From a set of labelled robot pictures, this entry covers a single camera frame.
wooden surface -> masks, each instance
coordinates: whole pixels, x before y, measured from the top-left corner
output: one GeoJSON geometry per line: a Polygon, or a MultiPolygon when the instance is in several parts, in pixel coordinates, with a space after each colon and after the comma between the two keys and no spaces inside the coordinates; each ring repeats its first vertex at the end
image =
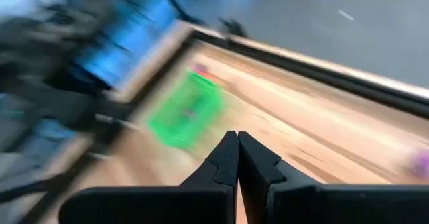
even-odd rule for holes
{"type": "MultiPolygon", "coordinates": [[[[186,34],[172,32],[112,99],[129,100],[186,34]]],[[[416,152],[427,148],[426,120],[202,42],[169,72],[129,121],[132,127],[117,139],[111,155],[83,173],[68,194],[92,186],[180,184],[232,129],[249,132],[320,182],[424,183],[410,174],[408,166],[416,152]],[[195,64],[207,66],[222,87],[225,107],[192,148],[171,148],[147,128],[147,119],[195,64]]],[[[57,211],[52,209],[44,223],[55,223],[57,211]]],[[[245,223],[240,198],[237,222],[245,223]]]]}

gray floor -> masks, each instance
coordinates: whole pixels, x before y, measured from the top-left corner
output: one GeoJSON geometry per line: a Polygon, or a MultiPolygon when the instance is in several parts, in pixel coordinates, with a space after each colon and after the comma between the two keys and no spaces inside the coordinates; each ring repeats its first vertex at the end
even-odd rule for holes
{"type": "Polygon", "coordinates": [[[208,11],[234,17],[255,40],[429,87],[429,0],[247,0],[246,7],[230,1],[222,9],[219,0],[204,3],[200,15],[209,22],[217,17],[208,11]]]}

green block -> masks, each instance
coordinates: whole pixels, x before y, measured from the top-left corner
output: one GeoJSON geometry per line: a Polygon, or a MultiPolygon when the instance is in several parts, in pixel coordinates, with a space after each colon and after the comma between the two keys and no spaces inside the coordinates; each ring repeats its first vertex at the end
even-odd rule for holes
{"type": "Polygon", "coordinates": [[[149,127],[165,144],[189,148],[219,114],[221,98],[219,86],[191,72],[150,117],[149,127]]]}

purple object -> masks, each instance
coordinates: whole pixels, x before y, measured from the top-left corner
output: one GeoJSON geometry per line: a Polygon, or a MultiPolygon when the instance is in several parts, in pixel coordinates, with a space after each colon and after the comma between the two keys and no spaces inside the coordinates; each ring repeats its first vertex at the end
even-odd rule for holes
{"type": "Polygon", "coordinates": [[[429,150],[423,150],[414,160],[414,172],[419,177],[429,177],[429,150]]]}
{"type": "Polygon", "coordinates": [[[207,66],[202,64],[197,64],[194,66],[194,71],[200,74],[207,73],[207,66]]]}

black plastic part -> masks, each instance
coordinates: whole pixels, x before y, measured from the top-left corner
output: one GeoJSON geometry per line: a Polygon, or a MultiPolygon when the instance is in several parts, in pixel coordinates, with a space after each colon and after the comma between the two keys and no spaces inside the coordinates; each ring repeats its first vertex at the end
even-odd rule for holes
{"type": "Polygon", "coordinates": [[[91,188],[61,207],[60,224],[235,223],[239,144],[228,132],[180,186],[91,188]]]}
{"type": "Polygon", "coordinates": [[[239,142],[234,131],[228,131],[202,165],[180,186],[226,184],[237,187],[239,142]]]}
{"type": "Polygon", "coordinates": [[[320,185],[276,189],[267,223],[427,223],[427,186],[320,185]]]}
{"type": "Polygon", "coordinates": [[[281,158],[246,132],[239,132],[239,141],[239,178],[247,222],[265,223],[269,187],[286,181],[275,167],[281,158]]]}
{"type": "Polygon", "coordinates": [[[233,34],[235,36],[247,37],[246,30],[242,24],[235,20],[224,20],[221,19],[223,26],[227,29],[229,34],[233,34]]]}

